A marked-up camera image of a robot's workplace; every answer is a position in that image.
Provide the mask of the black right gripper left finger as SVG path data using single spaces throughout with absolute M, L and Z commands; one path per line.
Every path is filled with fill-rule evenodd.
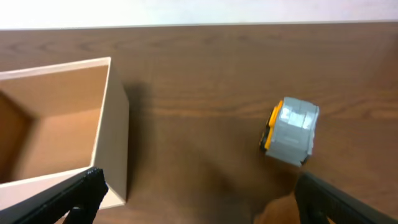
M 1 223 L 93 223 L 108 193 L 103 169 L 89 168 L 1 211 Z

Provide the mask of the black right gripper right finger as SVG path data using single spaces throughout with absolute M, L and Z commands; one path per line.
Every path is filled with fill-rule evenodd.
M 309 172 L 294 188 L 301 224 L 397 224 L 397 220 L 362 203 Z

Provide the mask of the grey yellow toy truck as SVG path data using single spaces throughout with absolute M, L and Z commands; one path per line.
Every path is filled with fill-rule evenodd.
M 313 142 L 320 107 L 305 100 L 285 97 L 270 112 L 259 141 L 260 150 L 293 166 L 306 163 Z

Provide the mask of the white cardboard box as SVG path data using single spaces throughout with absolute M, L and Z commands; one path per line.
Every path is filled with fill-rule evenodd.
M 127 200 L 129 100 L 109 57 L 1 73 L 1 208 L 91 167 Z

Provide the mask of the brown plush toy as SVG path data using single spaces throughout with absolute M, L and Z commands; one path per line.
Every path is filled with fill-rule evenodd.
M 300 224 L 299 209 L 293 192 L 268 203 L 253 221 L 253 224 L 272 223 Z

